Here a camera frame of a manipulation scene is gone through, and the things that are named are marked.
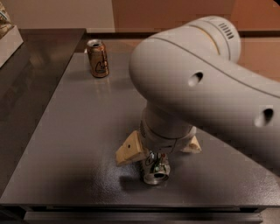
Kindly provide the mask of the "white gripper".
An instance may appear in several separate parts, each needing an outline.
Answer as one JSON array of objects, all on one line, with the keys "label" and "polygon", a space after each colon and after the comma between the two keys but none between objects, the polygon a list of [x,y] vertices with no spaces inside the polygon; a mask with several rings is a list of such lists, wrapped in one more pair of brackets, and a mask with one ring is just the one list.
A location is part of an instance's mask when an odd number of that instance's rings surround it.
[{"label": "white gripper", "polygon": [[145,108],[139,132],[134,130],[115,153],[117,166],[146,159],[150,152],[201,153],[196,128],[158,108]]}]

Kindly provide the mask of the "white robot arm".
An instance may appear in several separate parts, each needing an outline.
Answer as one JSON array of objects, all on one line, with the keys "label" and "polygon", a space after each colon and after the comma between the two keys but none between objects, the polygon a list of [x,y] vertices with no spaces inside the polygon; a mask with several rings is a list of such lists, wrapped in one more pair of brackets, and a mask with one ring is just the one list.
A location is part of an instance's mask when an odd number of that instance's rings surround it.
[{"label": "white robot arm", "polygon": [[280,83],[239,66],[240,53],[238,31],[216,16],[142,41],[129,61],[132,83],[147,101],[142,146],[172,153],[201,129],[279,173]]}]

